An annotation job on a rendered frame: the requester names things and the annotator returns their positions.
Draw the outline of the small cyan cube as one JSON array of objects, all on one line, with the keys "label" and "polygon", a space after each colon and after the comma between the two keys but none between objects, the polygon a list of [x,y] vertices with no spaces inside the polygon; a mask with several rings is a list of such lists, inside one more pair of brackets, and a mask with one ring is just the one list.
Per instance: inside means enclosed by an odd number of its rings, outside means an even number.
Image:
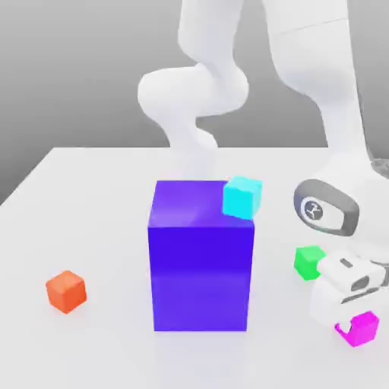
[{"label": "small cyan cube", "polygon": [[223,187],[223,213],[252,220],[261,206],[261,193],[261,180],[232,177]]}]

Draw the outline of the small orange cube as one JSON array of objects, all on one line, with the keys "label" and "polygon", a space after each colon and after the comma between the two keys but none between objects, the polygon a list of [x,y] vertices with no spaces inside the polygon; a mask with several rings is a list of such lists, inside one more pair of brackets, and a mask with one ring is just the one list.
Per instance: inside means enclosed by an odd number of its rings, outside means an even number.
[{"label": "small orange cube", "polygon": [[46,282],[49,303],[64,314],[87,301],[84,279],[65,270]]}]

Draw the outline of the small green cube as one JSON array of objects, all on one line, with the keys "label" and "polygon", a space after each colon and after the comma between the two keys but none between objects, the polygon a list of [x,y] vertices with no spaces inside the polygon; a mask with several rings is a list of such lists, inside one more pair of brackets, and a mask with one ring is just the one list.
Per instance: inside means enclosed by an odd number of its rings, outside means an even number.
[{"label": "small green cube", "polygon": [[304,280],[316,280],[320,276],[318,263],[325,256],[326,253],[318,245],[298,247],[294,268]]}]

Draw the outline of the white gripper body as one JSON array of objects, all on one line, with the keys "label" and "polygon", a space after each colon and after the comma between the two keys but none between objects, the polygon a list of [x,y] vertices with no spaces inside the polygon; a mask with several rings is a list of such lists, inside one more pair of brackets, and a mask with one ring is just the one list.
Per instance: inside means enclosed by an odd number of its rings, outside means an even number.
[{"label": "white gripper body", "polygon": [[310,300],[312,317],[323,325],[350,321],[357,315],[389,308],[389,286],[371,288],[348,296],[324,277],[319,277],[312,287]]}]

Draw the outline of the small magenta cube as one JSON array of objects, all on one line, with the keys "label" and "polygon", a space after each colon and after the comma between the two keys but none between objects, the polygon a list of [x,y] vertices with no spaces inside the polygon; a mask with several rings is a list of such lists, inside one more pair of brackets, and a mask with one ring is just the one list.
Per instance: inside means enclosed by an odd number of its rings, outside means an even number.
[{"label": "small magenta cube", "polygon": [[350,346],[357,347],[375,339],[379,322],[379,317],[368,311],[351,319],[348,332],[345,332],[339,324],[336,324],[334,329]]}]

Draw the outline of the large purple box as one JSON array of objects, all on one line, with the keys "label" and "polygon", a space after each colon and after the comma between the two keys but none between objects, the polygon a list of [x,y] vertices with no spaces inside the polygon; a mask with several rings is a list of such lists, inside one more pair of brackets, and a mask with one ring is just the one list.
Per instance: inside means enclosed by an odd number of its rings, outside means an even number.
[{"label": "large purple box", "polygon": [[255,225],[223,214],[224,181],[159,180],[147,227],[156,331],[245,331]]}]

